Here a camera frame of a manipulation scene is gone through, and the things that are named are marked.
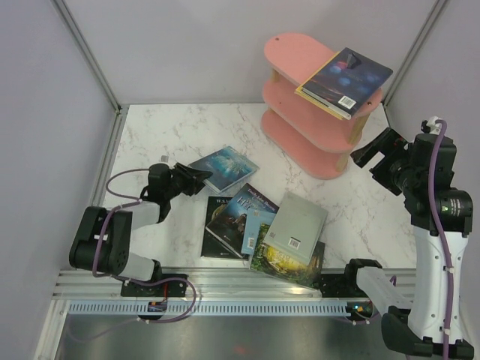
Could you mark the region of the teal ocean cover book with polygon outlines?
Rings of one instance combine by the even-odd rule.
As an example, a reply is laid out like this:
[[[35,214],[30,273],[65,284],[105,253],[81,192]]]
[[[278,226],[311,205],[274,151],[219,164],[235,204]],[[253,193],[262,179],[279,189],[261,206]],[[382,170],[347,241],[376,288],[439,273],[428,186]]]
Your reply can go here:
[[[209,171],[204,183],[216,194],[221,194],[240,181],[253,175],[259,166],[232,146],[226,146],[188,165],[195,170]]]

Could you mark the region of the blue Wuthering Heights book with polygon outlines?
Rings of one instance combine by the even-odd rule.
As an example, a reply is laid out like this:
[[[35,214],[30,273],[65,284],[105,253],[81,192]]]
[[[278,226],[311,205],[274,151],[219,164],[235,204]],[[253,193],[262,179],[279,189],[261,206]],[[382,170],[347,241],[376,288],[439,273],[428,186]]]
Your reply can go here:
[[[242,245],[249,209],[276,214],[278,206],[247,183],[206,225],[206,230],[239,259],[245,257]]]

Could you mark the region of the black Moon and Sixpence book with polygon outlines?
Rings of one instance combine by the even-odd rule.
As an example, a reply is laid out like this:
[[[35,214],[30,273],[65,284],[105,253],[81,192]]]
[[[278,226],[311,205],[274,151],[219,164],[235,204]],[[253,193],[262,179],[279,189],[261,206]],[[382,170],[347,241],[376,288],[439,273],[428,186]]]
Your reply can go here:
[[[205,226],[221,212],[231,200],[228,196],[210,196],[207,202]],[[207,229],[204,229],[201,257],[219,260],[248,260],[248,255],[237,257],[227,247],[220,243]]]

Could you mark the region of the dark blue Robinson Crusoe book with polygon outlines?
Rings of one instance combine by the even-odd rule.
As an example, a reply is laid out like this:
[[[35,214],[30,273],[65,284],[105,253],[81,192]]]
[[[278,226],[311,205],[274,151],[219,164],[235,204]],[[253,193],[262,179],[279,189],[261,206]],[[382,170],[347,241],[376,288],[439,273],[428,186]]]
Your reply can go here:
[[[341,50],[337,65],[343,68],[338,75],[338,88],[355,101],[352,117],[393,74],[393,70],[348,47]]]

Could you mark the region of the yellow cover book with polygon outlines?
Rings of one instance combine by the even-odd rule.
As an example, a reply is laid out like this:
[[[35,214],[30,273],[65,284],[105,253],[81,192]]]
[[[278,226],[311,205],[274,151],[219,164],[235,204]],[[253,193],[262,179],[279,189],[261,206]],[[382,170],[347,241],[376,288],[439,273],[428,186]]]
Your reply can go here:
[[[295,93],[337,119],[350,120],[351,109],[356,102],[338,88],[338,75],[343,70],[337,65],[340,54],[341,51],[334,52],[328,61],[295,89]]]

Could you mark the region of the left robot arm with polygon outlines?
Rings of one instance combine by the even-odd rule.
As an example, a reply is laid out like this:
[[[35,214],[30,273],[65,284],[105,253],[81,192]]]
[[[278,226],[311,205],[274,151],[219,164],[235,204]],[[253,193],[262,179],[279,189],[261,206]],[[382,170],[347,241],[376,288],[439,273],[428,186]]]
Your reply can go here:
[[[131,236],[135,230],[162,223],[171,210],[171,201],[180,194],[198,194],[212,172],[164,162],[146,171],[147,184],[138,196],[126,195],[124,204],[111,209],[85,209],[69,263],[96,278],[121,281],[123,297],[183,296],[190,287],[187,275],[166,274],[158,260],[133,253]]]

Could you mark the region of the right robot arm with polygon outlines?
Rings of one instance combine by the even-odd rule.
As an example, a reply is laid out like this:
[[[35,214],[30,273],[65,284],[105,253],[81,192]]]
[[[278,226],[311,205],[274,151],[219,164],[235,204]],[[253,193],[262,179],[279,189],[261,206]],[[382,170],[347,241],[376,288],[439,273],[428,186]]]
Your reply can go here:
[[[461,268],[473,228],[473,199],[452,186],[457,154],[446,123],[424,124],[412,142],[386,128],[354,151],[364,167],[374,155],[373,179],[403,196],[416,246],[415,292],[402,295],[393,276],[373,259],[352,259],[342,273],[319,277],[327,298],[365,297],[381,318],[384,344],[405,356],[472,359],[475,350],[461,328]]]

